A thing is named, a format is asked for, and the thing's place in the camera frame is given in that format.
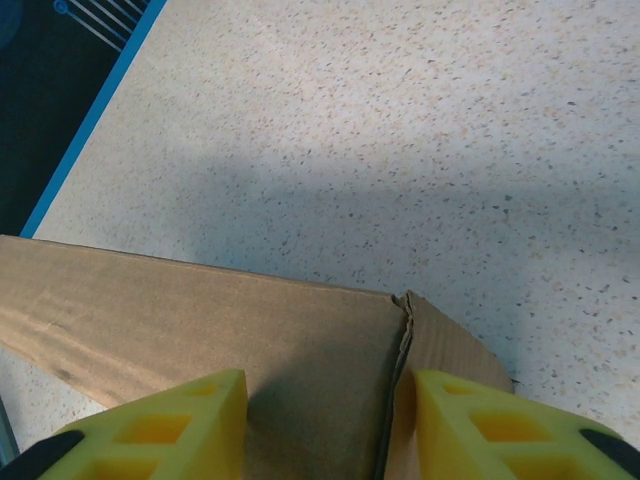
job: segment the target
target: table surface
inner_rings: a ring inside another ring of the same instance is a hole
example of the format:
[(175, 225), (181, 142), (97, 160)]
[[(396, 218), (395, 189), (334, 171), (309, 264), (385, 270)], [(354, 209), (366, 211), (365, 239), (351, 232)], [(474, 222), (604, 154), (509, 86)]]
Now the table surface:
[(35, 237), (411, 288), (640, 445), (640, 11), (557, 3), (169, 1)]

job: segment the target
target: speckled countertop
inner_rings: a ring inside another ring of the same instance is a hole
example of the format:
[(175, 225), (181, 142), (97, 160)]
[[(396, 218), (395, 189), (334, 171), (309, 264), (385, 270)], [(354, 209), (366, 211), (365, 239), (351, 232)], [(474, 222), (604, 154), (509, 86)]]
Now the speckled countertop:
[(561, 3), (169, 0), (36, 237), (412, 288), (640, 445), (640, 8)]

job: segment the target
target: cardboard flap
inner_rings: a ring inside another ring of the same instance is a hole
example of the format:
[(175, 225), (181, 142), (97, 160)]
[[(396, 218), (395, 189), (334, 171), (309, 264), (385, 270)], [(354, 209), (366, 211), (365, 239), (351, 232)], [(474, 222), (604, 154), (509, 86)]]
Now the cardboard flap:
[(420, 479), (415, 446), (416, 393), (413, 372), (442, 370), (513, 392), (513, 383), (496, 356), (480, 340), (424, 298), (409, 291), (396, 304), (407, 314), (411, 346), (394, 399), (385, 480)]

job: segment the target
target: dark floor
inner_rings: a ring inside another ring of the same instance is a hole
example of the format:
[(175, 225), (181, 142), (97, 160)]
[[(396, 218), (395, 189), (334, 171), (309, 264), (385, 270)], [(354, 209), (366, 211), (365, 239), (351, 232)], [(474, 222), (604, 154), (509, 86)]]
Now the dark floor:
[(0, 50), (0, 233), (18, 235), (117, 52), (49, 0), (29, 0)]

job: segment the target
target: wire rack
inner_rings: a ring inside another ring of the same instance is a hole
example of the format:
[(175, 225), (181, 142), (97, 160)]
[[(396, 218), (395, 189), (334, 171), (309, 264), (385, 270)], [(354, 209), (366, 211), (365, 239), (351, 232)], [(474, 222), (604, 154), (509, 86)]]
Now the wire rack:
[(0, 49), (0, 233), (20, 233), (118, 55), (51, 2), (24, 2)]
[(53, 8), (120, 52), (148, 3), (149, 0), (54, 0)]

